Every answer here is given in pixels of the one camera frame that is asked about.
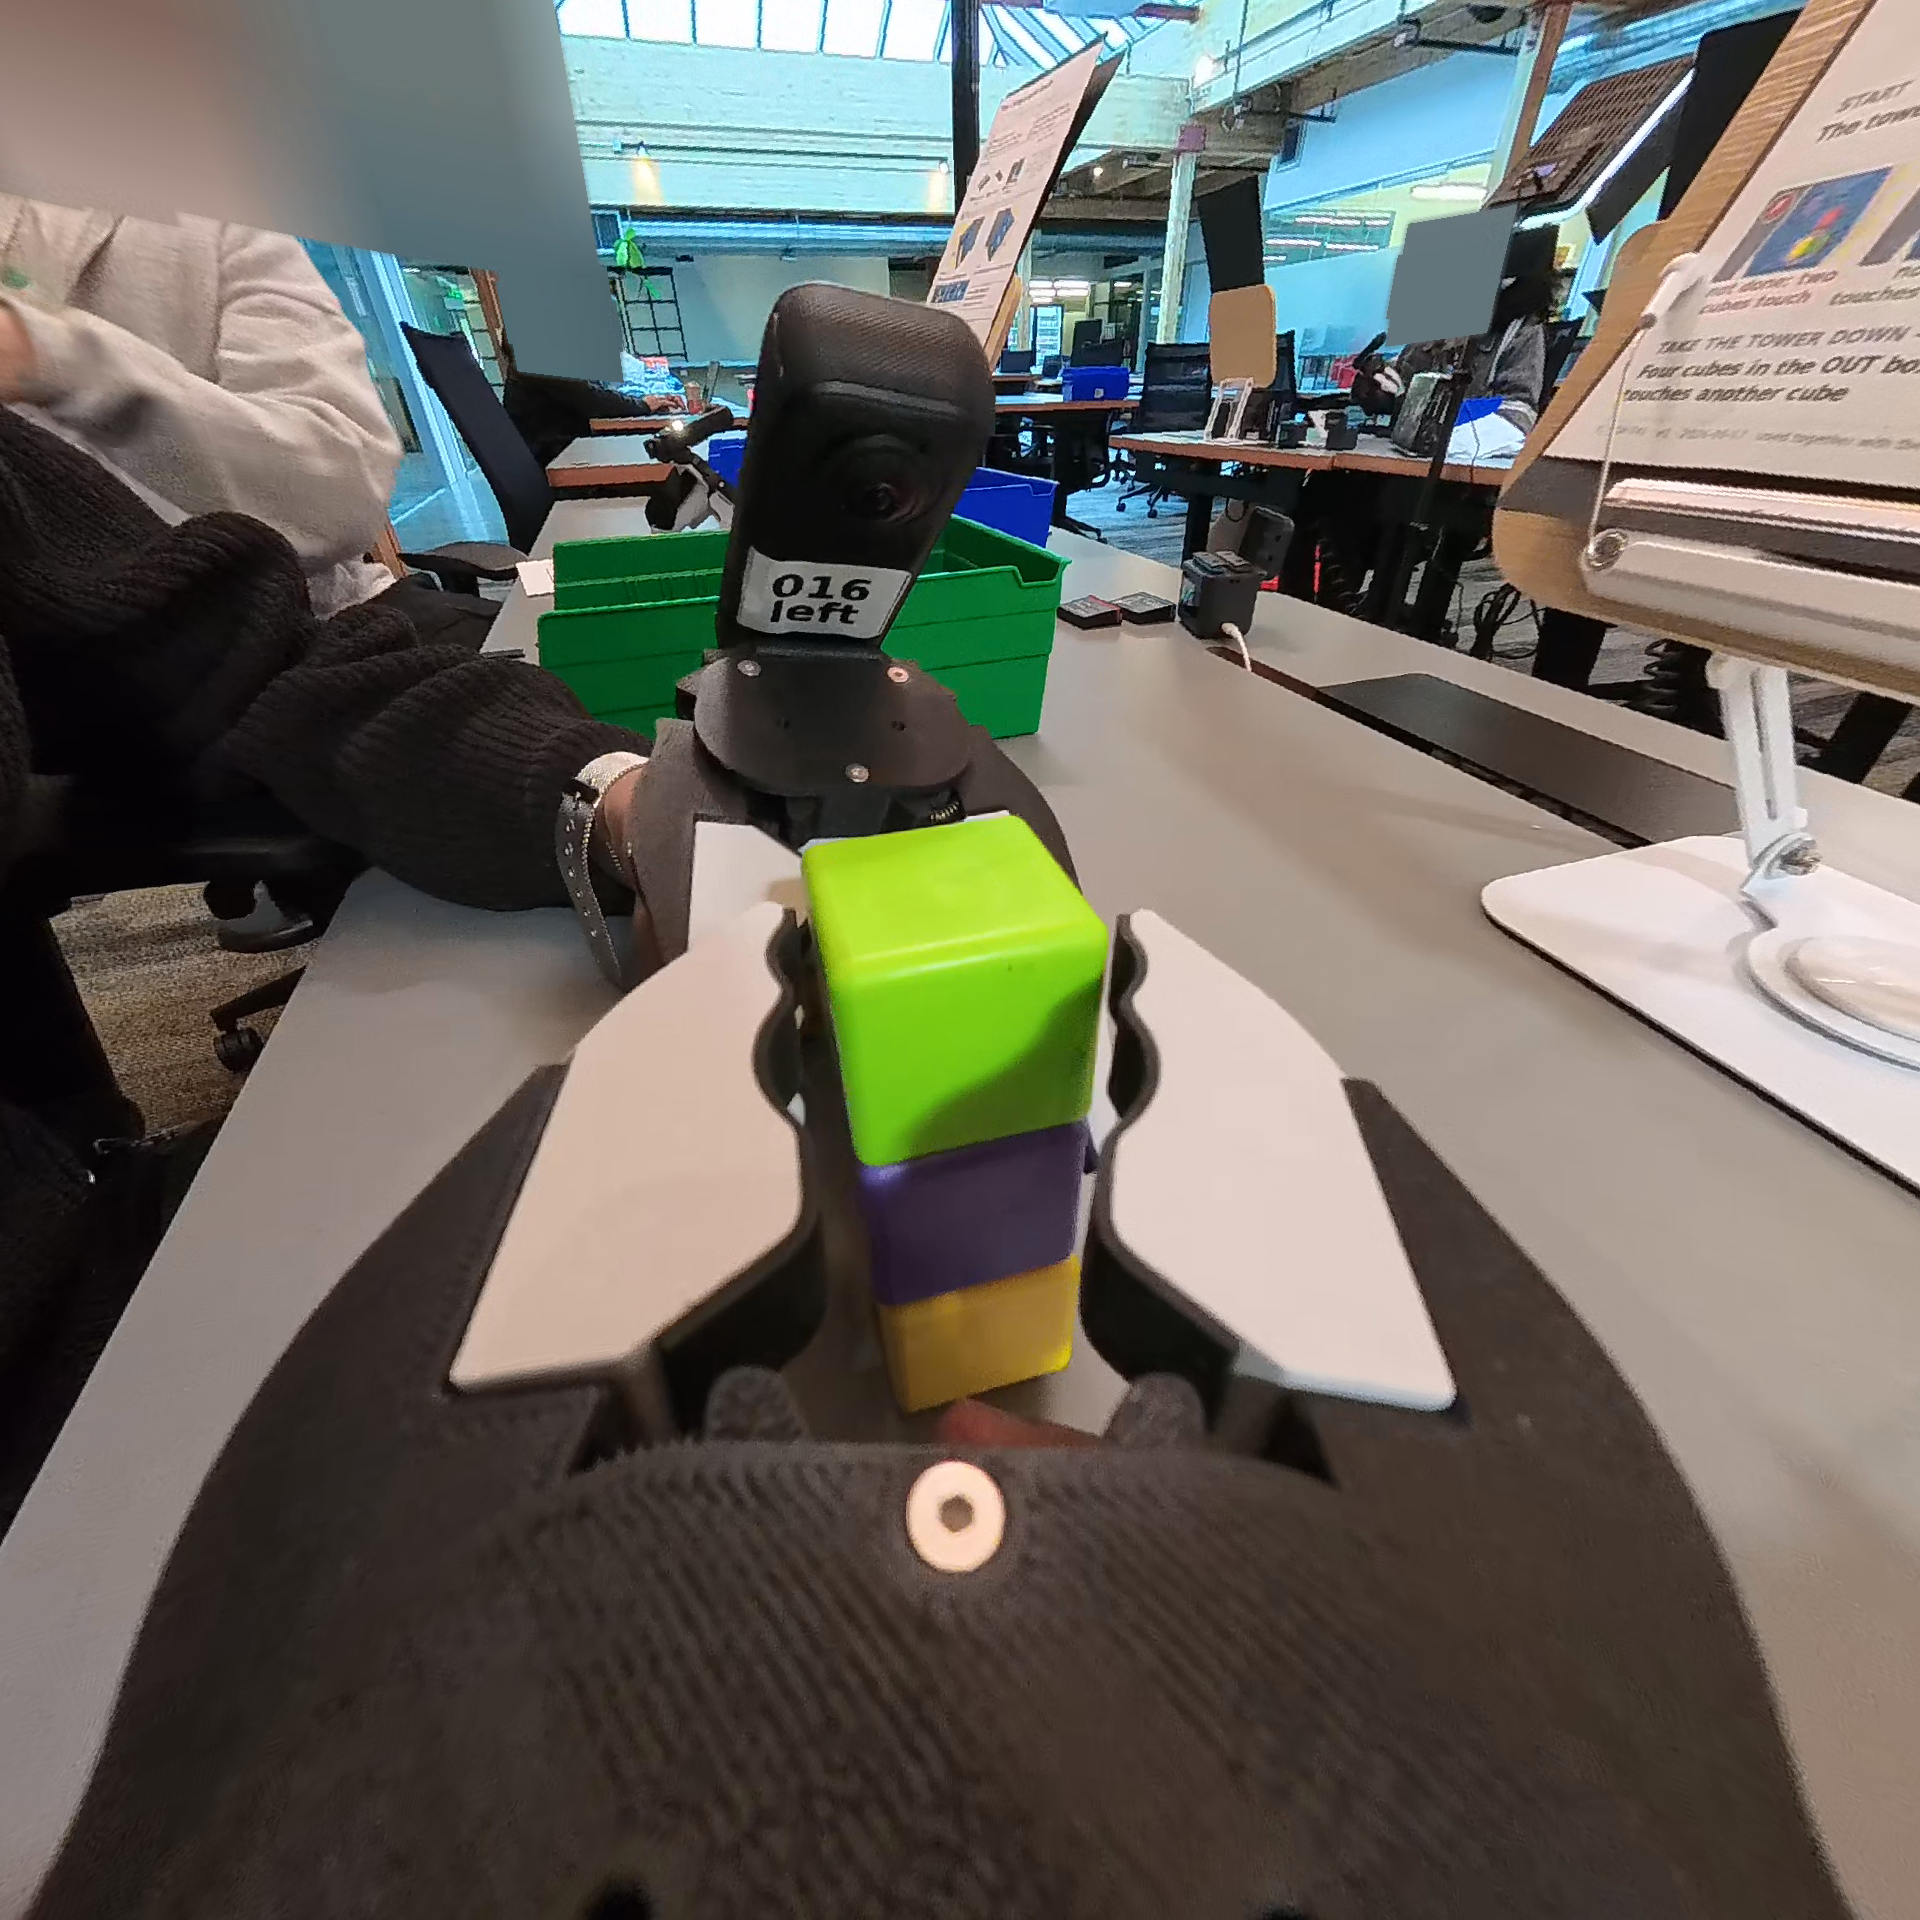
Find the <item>person's left hand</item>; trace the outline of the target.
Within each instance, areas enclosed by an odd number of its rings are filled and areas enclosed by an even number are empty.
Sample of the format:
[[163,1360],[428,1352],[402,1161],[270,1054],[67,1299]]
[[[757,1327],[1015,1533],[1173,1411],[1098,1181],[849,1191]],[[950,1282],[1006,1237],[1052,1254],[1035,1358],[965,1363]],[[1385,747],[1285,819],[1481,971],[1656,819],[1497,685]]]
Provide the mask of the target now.
[[633,853],[637,799],[645,774],[645,760],[620,773],[595,803],[591,823],[591,858],[631,897],[629,954],[639,979],[660,969],[660,943],[651,911],[639,890]]

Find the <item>document stand with white base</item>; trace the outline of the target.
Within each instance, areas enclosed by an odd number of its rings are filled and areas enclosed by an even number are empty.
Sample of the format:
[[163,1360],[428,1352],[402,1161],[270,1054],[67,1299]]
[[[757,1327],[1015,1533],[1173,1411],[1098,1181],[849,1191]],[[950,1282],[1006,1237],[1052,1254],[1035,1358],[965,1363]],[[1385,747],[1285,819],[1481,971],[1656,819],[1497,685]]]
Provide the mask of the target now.
[[1718,227],[1873,4],[1805,4],[1668,220],[1614,278],[1595,344],[1524,445],[1496,559],[1532,599],[1708,652],[1739,837],[1505,877],[1481,906],[1819,1134],[1915,1189],[1915,905],[1821,855],[1790,675],[1915,707],[1917,486],[1870,491],[1559,459],[1582,402],[1695,278]]
[[1265,278],[1262,183],[1236,178],[1195,207],[1209,278],[1206,435],[1214,443],[1277,446],[1297,390],[1291,337],[1277,327]]
[[965,324],[995,366],[1020,301],[1020,267],[1066,159],[1121,70],[1096,43],[1007,93],[959,201],[925,305]]

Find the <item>person's dark clothed body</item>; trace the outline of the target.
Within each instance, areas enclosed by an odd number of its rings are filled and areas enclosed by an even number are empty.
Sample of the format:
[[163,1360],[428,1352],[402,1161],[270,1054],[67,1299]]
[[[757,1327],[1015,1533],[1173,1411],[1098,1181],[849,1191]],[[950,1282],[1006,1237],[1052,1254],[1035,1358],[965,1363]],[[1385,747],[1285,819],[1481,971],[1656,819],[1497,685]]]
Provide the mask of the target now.
[[52,922],[85,895],[264,881],[266,847],[309,840],[224,742],[312,618],[261,522],[168,522],[4,413],[6,1525],[194,1165],[141,1143]]

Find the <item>printed instruction sheet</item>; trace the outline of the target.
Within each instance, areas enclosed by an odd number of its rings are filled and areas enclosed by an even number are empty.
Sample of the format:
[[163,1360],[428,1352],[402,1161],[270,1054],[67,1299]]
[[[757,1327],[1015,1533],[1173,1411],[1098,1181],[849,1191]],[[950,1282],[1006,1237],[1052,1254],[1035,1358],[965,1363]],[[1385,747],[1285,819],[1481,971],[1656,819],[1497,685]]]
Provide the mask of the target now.
[[1552,453],[1915,492],[1917,6],[1873,4]]

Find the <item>blue storage bin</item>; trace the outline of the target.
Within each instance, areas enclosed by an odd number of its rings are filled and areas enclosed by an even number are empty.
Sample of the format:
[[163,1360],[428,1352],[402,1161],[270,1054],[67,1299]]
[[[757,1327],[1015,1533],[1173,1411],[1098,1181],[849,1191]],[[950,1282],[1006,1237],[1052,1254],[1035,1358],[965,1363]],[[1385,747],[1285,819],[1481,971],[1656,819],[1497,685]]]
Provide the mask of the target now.
[[954,504],[954,519],[1034,549],[1045,549],[1057,485],[1043,474],[978,467]]

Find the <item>idle hand-held gripper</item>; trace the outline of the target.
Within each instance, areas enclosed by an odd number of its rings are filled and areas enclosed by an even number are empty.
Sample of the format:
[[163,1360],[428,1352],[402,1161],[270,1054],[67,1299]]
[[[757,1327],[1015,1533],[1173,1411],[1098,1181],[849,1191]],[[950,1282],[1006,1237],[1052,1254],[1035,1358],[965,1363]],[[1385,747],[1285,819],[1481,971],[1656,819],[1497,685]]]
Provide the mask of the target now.
[[732,409],[715,405],[645,441],[650,456],[665,468],[665,478],[643,504],[643,519],[653,535],[699,531],[708,525],[724,532],[732,529],[736,496],[703,459],[703,445],[733,426]]

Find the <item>wooden top office table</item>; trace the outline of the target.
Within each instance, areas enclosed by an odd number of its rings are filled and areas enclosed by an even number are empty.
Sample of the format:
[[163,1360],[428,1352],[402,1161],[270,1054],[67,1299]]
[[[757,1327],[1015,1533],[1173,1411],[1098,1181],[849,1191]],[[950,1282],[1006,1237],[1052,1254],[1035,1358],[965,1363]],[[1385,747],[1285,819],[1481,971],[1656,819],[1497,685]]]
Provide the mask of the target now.
[[1326,449],[1117,435],[1114,453],[1185,504],[1184,550],[1207,547],[1240,512],[1285,519],[1291,540],[1271,572],[1296,600],[1406,634],[1449,639],[1461,574],[1489,555],[1492,516],[1515,455],[1461,443],[1437,476],[1390,445]]

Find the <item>yellow cube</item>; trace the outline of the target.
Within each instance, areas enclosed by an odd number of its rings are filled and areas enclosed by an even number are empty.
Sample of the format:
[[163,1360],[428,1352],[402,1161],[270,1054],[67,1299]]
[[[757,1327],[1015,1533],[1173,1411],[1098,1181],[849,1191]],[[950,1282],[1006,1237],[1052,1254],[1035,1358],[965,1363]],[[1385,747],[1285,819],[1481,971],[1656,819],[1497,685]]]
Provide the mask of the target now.
[[1081,1260],[1064,1260],[923,1301],[876,1305],[886,1380],[901,1415],[923,1415],[1062,1372],[1081,1299]]

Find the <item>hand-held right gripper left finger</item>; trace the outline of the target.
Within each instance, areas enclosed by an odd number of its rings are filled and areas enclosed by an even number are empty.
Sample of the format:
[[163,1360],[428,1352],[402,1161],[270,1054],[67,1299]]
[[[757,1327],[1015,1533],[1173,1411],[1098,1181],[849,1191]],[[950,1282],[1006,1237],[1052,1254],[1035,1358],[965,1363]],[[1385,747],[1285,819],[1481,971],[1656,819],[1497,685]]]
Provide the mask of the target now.
[[492,1248],[447,1387],[608,1393],[637,1442],[701,1428],[733,1371],[776,1372],[826,1314],[802,1093],[800,924],[752,905],[574,1048]]

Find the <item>green plastic bin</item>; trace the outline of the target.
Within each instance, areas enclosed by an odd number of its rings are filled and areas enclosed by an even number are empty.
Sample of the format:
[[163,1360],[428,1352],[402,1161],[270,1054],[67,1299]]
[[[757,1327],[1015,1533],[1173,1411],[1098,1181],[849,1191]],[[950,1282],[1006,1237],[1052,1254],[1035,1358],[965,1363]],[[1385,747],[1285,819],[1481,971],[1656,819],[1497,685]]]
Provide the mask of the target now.
[[[537,621],[539,666],[590,717],[650,732],[713,648],[726,549],[718,531],[563,540],[553,606]],[[1034,736],[1066,567],[1050,549],[951,519],[882,648],[947,687],[997,740]]]

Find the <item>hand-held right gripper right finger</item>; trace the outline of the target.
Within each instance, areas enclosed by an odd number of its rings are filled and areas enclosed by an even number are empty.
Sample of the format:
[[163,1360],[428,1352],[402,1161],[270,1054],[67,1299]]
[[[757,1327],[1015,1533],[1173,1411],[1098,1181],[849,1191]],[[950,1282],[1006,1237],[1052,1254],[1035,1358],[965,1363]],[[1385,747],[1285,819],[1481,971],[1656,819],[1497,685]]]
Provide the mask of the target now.
[[1460,1387],[1351,1089],[1306,1024],[1160,913],[1115,922],[1079,1327],[1114,1434],[1335,1464],[1335,1419],[1457,1436]]

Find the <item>lime green cube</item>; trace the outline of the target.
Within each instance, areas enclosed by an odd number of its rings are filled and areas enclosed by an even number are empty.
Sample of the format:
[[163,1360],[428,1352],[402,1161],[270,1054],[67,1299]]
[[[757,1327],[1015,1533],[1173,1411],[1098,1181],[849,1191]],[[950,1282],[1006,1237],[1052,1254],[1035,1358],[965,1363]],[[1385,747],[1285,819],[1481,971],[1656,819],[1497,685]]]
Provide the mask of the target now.
[[858,1162],[1084,1120],[1107,928],[1021,819],[802,853]]

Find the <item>black charger box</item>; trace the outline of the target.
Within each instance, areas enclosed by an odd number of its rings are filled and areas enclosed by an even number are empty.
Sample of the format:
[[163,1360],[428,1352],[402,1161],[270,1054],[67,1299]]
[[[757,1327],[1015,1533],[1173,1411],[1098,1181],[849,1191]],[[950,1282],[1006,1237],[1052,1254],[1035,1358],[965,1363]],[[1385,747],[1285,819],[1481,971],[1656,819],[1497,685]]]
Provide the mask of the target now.
[[1178,625],[1198,641],[1243,641],[1259,606],[1265,572],[1232,550],[1198,550],[1182,565]]

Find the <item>purple cube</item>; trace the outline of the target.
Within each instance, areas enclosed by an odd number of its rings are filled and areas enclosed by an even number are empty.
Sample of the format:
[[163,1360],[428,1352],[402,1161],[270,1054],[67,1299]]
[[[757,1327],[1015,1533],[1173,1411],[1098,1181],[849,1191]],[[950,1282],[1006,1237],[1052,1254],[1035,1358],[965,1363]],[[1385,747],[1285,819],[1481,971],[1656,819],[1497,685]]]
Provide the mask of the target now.
[[900,1308],[1066,1260],[1087,1170],[1084,1120],[894,1165],[853,1165],[878,1306]]

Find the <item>black desk mat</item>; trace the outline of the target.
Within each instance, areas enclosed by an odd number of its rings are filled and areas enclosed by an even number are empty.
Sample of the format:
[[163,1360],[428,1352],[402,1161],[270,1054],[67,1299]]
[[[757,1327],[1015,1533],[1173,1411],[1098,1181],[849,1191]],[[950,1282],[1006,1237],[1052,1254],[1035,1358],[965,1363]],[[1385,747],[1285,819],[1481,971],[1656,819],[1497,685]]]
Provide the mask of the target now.
[[1725,782],[1470,687],[1398,675],[1322,687],[1316,698],[1620,848],[1723,839],[1738,828],[1733,791]]

